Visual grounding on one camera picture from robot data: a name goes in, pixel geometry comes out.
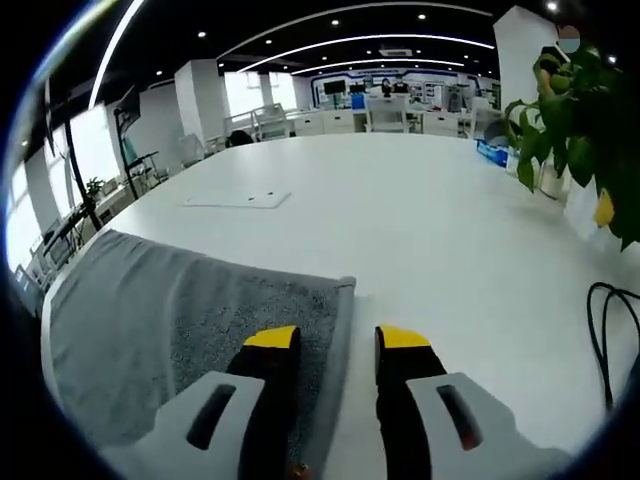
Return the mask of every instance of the white cabinet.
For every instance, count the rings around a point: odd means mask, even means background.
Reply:
[[[351,110],[322,112],[324,133],[354,133],[355,122]]]
[[[298,137],[308,137],[311,135],[322,135],[324,127],[320,114],[313,113],[302,115],[293,119],[293,129]]]

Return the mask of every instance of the computer monitor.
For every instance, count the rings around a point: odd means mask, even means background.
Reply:
[[[140,118],[140,95],[138,95],[135,85],[127,90],[127,93],[118,102],[115,113],[120,135],[124,135],[129,127]]]
[[[353,84],[353,85],[349,85],[349,92],[350,93],[364,93],[365,92],[364,83],[356,83],[356,84]]]
[[[338,80],[336,82],[327,82],[324,84],[325,95],[335,95],[336,93],[343,93],[347,89],[347,84],[344,80]]]

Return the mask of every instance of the black stand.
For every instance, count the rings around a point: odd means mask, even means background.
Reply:
[[[69,120],[68,115],[65,115],[64,134],[67,139],[67,145],[69,147],[69,162],[71,163],[73,176],[76,179],[78,190],[80,190],[80,196],[82,197],[82,204],[84,205],[84,209],[86,210],[87,215],[91,219],[91,223],[93,223],[93,228],[95,228],[97,232],[98,230],[100,230],[102,225],[100,224],[98,217],[96,217],[95,204],[93,202],[93,199],[89,198],[89,195],[87,195],[87,190],[84,188],[82,175],[80,175],[80,169],[78,168],[78,161],[76,159],[76,149],[73,146],[73,137],[71,135],[71,121]]]
[[[124,173],[127,176],[127,181],[129,182],[129,186],[131,187],[131,193],[133,193],[133,198],[138,200],[138,192],[136,192],[136,187],[133,186],[133,180],[131,179],[131,168],[129,162],[127,162],[127,157],[124,154],[124,146],[122,145],[122,129],[120,128],[120,114],[122,111],[119,108],[116,108],[113,111],[113,116],[116,119],[116,132],[118,135],[118,146],[120,147],[120,156],[122,157],[122,165],[124,166]]]

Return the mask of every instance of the white pillar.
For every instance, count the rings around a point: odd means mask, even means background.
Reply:
[[[215,60],[191,60],[176,72],[176,94],[185,135],[202,145],[224,134],[224,81]]]
[[[294,76],[293,89],[296,93],[296,105],[299,109],[307,110],[313,107],[310,78]]]
[[[259,75],[260,90],[262,91],[262,104],[271,105],[273,103],[273,94],[271,93],[271,79],[269,74]]]
[[[38,150],[24,164],[31,204],[33,205],[40,231],[43,233],[50,229],[56,220],[60,220],[58,204],[49,181],[49,170],[44,156],[44,148],[42,147]]]
[[[538,98],[533,64],[543,47],[558,40],[555,25],[529,10],[513,7],[494,25],[500,61],[501,105]]]

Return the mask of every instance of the window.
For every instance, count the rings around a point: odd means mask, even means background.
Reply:
[[[120,170],[111,143],[104,105],[98,105],[72,118],[71,134],[78,168],[85,184],[94,177],[107,181],[119,175]],[[75,205],[81,203],[82,198],[73,178],[71,165],[67,160],[69,156],[64,126],[53,132],[53,143],[54,151],[52,152],[49,143],[45,140],[45,158],[58,211],[62,217],[65,217]],[[69,199],[69,188],[71,188],[72,201]]]
[[[224,83],[232,117],[264,105],[260,77],[256,72],[227,72]]]
[[[7,205],[7,263],[11,271],[18,265],[26,269],[31,261],[30,248],[40,238],[40,226],[31,204],[24,163],[13,174]]]
[[[279,103],[285,110],[298,108],[296,91],[293,88],[293,77],[288,73],[270,72],[271,96],[273,103]]]

